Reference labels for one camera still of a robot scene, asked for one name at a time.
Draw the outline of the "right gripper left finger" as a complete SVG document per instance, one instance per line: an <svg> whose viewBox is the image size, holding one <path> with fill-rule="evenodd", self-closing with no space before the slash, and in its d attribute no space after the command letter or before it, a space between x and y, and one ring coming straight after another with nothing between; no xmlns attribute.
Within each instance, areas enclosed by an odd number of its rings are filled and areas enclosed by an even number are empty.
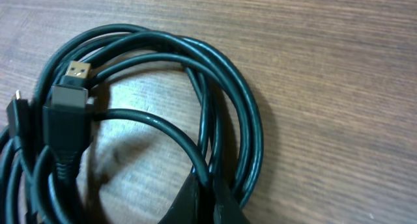
<svg viewBox="0 0 417 224"><path fill-rule="evenodd" d="M190 173L180 188L175 200L158 224L196 224L200 184L198 177Z"/></svg>

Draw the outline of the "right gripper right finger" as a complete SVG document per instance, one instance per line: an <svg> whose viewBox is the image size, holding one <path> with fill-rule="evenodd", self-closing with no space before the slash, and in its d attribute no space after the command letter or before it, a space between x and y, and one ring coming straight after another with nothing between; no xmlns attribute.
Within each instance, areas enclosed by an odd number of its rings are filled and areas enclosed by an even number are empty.
<svg viewBox="0 0 417 224"><path fill-rule="evenodd" d="M229 186L220 177L214 177L212 190L215 198L214 224L250 224L232 196Z"/></svg>

